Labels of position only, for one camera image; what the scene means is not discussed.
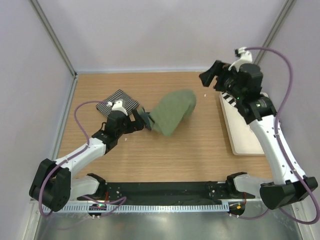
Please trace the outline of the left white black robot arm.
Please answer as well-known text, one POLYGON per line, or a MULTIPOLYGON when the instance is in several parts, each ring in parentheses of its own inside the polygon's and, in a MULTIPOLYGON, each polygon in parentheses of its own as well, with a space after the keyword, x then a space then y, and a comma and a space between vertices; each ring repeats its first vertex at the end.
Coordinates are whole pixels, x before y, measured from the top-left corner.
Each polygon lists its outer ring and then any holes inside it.
POLYGON ((110 152, 122 135, 145 128, 141 114, 135 109, 132 114, 134 120, 121 110, 111 111, 88 143, 56 160, 44 159, 38 166, 29 196, 53 212, 60 211, 68 201, 80 197, 101 200, 106 194, 106 181, 102 177, 94 173, 82 178, 74 176, 89 163, 110 152))

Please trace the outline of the green tank top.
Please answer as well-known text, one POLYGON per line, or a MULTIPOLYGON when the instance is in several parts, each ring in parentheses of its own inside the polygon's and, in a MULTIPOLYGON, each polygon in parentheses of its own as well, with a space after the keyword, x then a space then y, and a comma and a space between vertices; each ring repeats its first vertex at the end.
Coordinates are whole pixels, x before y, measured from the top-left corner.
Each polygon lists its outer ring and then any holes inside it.
POLYGON ((192 115, 196 104, 195 92, 181 89, 166 94, 150 112, 141 108, 138 114, 149 131, 170 137, 180 122, 192 115))

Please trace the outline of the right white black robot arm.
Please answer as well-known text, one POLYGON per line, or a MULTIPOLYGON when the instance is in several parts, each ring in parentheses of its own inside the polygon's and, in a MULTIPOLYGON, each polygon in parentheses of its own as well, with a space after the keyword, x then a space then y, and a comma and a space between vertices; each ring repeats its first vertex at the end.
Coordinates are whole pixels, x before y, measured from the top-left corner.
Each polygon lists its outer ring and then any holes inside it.
POLYGON ((204 87, 216 80, 214 89, 227 93, 235 100, 235 107, 257 137, 269 162, 272 181, 258 189, 265 206, 278 209, 304 200, 318 187, 315 177, 306 176, 286 144, 282 130, 275 126, 277 111, 271 99, 261 93, 263 73, 258 65, 244 63, 239 68, 220 60, 199 78, 204 87))

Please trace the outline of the thin-striped black white tank top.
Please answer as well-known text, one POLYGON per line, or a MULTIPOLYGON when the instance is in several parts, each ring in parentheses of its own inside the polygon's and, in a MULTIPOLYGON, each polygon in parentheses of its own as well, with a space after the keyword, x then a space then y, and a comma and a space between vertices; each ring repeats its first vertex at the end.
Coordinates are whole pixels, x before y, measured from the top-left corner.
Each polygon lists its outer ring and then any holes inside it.
POLYGON ((112 111, 120 111, 126 116, 129 116, 139 105, 137 100, 130 97, 123 90, 118 89, 101 103, 98 103, 96 109, 106 118, 112 111))

